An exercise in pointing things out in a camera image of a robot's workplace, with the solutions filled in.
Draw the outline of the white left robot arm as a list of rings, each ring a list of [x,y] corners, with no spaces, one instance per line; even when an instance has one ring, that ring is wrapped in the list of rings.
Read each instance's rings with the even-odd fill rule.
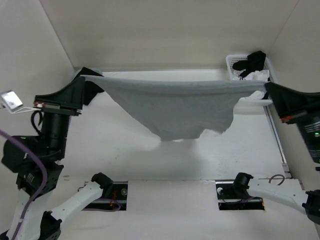
[[[46,210],[63,170],[60,161],[65,157],[71,118],[84,105],[85,85],[85,77],[79,76],[57,92],[35,97],[32,113],[40,116],[42,125],[37,135],[0,133],[5,138],[1,162],[17,175],[19,198],[11,226],[1,239],[56,240],[69,217],[112,195],[113,181],[99,172],[61,207]]]

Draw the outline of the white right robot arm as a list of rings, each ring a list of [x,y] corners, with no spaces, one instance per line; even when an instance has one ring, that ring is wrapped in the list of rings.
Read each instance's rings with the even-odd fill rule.
[[[295,124],[315,163],[320,162],[320,94],[301,92],[268,82],[265,89],[283,123]],[[241,200],[259,197],[291,207],[315,224],[320,223],[320,191],[293,191],[282,185],[264,183],[250,174],[237,174],[231,190]]]

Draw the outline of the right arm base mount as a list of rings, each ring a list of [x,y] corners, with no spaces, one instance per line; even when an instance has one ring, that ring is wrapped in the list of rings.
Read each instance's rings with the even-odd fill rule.
[[[261,197],[252,197],[236,193],[233,181],[216,181],[216,195],[220,211],[264,211],[265,205]]]

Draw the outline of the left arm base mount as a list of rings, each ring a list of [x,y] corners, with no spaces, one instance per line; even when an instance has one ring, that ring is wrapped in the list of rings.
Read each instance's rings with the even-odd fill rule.
[[[103,195],[102,197],[93,201],[84,208],[84,211],[126,211],[128,187],[129,183],[127,181],[114,182],[113,187],[108,196]]]

